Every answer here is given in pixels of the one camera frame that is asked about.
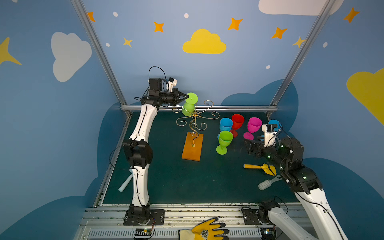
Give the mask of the green wine glass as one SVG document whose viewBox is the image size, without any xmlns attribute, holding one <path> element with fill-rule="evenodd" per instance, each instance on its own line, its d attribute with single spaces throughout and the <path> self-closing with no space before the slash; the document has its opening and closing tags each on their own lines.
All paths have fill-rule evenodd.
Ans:
<svg viewBox="0 0 384 240">
<path fill-rule="evenodd" d="M 183 105 L 182 113 L 186 117 L 193 115 L 195 111 L 195 105 L 198 102 L 198 96 L 195 93 L 188 93 L 188 98 Z"/>
<path fill-rule="evenodd" d="M 219 155 L 225 155 L 227 153 L 227 147 L 231 144 L 234 136 L 229 131 L 221 131 L 219 134 L 219 145 L 216 148 L 216 151 Z"/>
</svg>

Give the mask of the pink wine glass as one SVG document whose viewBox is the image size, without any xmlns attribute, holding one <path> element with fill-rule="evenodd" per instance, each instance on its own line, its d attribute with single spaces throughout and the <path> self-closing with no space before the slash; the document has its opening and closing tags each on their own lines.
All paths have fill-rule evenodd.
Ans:
<svg viewBox="0 0 384 240">
<path fill-rule="evenodd" d="M 250 118 L 247 123 L 248 132 L 243 134 L 244 139 L 253 140 L 254 139 L 253 133 L 256 133 L 262 127 L 262 125 L 263 125 L 263 122 L 261 119 L 257 117 Z"/>
</svg>

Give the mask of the blue wine glass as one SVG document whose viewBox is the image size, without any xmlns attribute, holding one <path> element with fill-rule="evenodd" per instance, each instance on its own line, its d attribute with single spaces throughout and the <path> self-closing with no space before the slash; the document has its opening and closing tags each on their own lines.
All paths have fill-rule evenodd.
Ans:
<svg viewBox="0 0 384 240">
<path fill-rule="evenodd" d="M 273 130 L 274 132 L 279 132 L 282 129 L 282 124 L 277 120 L 269 120 L 268 124 L 273 126 L 276 125 Z"/>
<path fill-rule="evenodd" d="M 220 131 L 228 131 L 231 133 L 233 121 L 230 118 L 222 118 L 220 120 Z"/>
</svg>

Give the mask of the red wine glass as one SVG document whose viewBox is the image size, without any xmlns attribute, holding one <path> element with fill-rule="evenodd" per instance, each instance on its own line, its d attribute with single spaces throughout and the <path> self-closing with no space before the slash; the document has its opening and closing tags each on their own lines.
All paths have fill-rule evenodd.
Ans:
<svg viewBox="0 0 384 240">
<path fill-rule="evenodd" d="M 238 136 L 237 130 L 243 126 L 245 118 L 240 114 L 234 114 L 232 115 L 231 120 L 233 122 L 233 126 L 230 132 L 233 134 L 234 138 L 236 138 Z"/>
</svg>

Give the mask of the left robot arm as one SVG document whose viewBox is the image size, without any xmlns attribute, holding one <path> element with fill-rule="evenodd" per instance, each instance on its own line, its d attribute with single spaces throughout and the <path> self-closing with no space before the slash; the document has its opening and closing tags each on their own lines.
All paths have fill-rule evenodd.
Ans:
<svg viewBox="0 0 384 240">
<path fill-rule="evenodd" d="M 123 150 L 130 163 L 134 180 L 133 200 L 128 216 L 136 221 L 146 222 L 151 218 L 148 193 L 148 170 L 153 160 L 153 150 L 149 145 L 149 134 L 153 121 L 162 105 L 176 106 L 189 96 L 181 93 L 175 86 L 177 80 L 169 78 L 163 90 L 163 79 L 150 78 L 149 89 L 141 97 L 141 111 L 136 127 Z"/>
</svg>

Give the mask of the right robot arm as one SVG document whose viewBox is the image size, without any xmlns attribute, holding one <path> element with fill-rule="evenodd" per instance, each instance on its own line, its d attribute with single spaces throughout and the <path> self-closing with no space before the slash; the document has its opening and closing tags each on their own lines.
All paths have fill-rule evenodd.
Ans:
<svg viewBox="0 0 384 240">
<path fill-rule="evenodd" d="M 295 138 L 284 137 L 278 147 L 267 141 L 244 140 L 247 152 L 264 157 L 280 168 L 280 175 L 303 205 L 319 240 L 346 240 L 323 185 L 316 173 L 303 164 L 303 145 Z M 262 225 L 275 225 L 291 240 L 313 240 L 314 236 L 296 223 L 275 201 L 262 202 L 257 211 Z"/>
</svg>

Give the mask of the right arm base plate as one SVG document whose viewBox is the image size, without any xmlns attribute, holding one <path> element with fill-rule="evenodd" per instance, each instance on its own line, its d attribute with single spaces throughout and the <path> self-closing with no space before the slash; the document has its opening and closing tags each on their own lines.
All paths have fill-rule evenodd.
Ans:
<svg viewBox="0 0 384 240">
<path fill-rule="evenodd" d="M 245 225 L 273 225 L 268 217 L 268 212 L 271 209 L 259 207 L 258 209 L 252 209 L 250 207 L 242 207 L 241 212 Z"/>
</svg>

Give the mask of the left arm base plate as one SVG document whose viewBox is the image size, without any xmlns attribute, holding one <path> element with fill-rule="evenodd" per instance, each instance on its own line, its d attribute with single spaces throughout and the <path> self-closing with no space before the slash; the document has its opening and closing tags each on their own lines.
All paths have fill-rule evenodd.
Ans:
<svg viewBox="0 0 384 240">
<path fill-rule="evenodd" d="M 162 226 L 165 220 L 165 210 L 139 209 L 138 211 L 127 210 L 124 226 Z"/>
</svg>

